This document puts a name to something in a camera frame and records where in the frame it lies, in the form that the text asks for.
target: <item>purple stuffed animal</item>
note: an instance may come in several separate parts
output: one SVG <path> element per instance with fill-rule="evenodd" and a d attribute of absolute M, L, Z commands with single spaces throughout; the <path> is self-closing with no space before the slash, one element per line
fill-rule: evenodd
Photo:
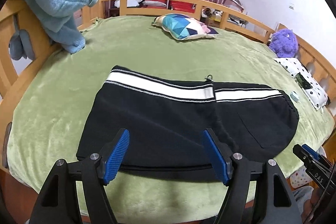
<path fill-rule="evenodd" d="M 292 30 L 281 29 L 272 36 L 272 42 L 268 46 L 277 57 L 294 57 L 299 49 L 299 44 Z"/>

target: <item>blue gripper pad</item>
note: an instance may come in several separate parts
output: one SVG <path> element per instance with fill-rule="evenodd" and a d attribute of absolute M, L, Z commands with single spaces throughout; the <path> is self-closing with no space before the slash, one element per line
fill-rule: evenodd
<path fill-rule="evenodd" d="M 115 145 L 109 159 L 106 161 L 106 169 L 103 181 L 108 184 L 117 175 L 121 162 L 125 156 L 129 145 L 129 131 L 127 129 L 122 133 L 118 143 Z"/>
<path fill-rule="evenodd" d="M 312 148 L 310 148 L 308 145 L 304 144 L 304 145 L 302 145 L 302 148 L 303 148 L 304 150 L 306 150 L 308 153 L 310 153 L 310 154 L 313 156 L 313 158 L 314 158 L 315 160 L 319 160 L 319 159 L 320 159 L 320 155 L 319 155 L 319 153 L 315 152 L 315 151 L 314 151 Z"/>
<path fill-rule="evenodd" d="M 203 132 L 203 146 L 206 154 L 210 159 L 212 168 L 215 170 L 217 179 L 219 179 L 221 182 L 223 182 L 224 185 L 226 185 L 229 181 L 226 161 L 223 159 L 221 153 L 217 148 L 217 145 L 215 144 L 207 130 L 204 130 Z"/>

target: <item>silver bolt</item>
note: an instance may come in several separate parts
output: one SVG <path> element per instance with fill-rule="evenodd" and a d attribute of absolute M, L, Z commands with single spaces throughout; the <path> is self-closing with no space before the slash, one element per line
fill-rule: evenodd
<path fill-rule="evenodd" d="M 57 160 L 56 161 L 56 165 L 57 166 L 61 166 L 61 165 L 63 165 L 64 164 L 64 160 L 63 159 L 60 159 L 60 160 Z"/>
<path fill-rule="evenodd" d="M 277 162 L 273 159 L 270 159 L 270 160 L 268 160 L 268 164 L 272 165 L 272 166 L 275 166 L 275 165 L 277 165 Z"/>
<path fill-rule="evenodd" d="M 91 156 L 90 156 L 90 159 L 91 160 L 96 160 L 96 159 L 98 159 L 99 158 L 99 154 L 98 153 L 93 153 L 93 154 L 91 154 Z"/>
<path fill-rule="evenodd" d="M 240 153 L 234 153 L 233 154 L 233 157 L 236 159 L 236 160 L 241 160 L 243 158 L 243 155 L 240 154 Z"/>

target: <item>green bedspread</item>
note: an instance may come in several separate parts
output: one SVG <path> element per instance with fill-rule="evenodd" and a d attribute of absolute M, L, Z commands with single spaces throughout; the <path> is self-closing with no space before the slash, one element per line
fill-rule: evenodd
<path fill-rule="evenodd" d="M 76 151 L 95 95 L 114 65 L 171 79 L 267 84 L 300 96 L 300 120 L 290 145 L 276 161 L 288 177 L 302 162 L 294 144 L 319 148 L 334 122 L 325 109 L 315 111 L 300 87 L 263 44 L 218 29 L 216 39 L 177 42 L 153 17 L 125 16 L 99 21 L 84 32 L 86 47 L 70 55 L 54 53 L 17 106 L 8 142 L 11 174 L 37 192 L 59 158 L 76 161 Z M 78 183 L 81 212 L 87 214 Z M 253 199 L 255 184 L 248 200 Z M 179 223 L 217 214 L 226 188 L 221 183 L 165 181 L 118 173 L 106 187 L 111 207 L 121 223 Z"/>

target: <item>folded black pants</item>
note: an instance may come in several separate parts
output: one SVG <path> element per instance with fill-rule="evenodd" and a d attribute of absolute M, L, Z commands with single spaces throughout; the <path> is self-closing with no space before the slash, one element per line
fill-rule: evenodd
<path fill-rule="evenodd" d="M 214 181 L 202 146 L 206 128 L 233 152 L 265 162 L 289 144 L 298 120 L 288 95 L 267 85 L 170 81 L 115 66 L 95 97 L 77 158 L 99 152 L 125 127 L 130 145 L 121 171 Z"/>

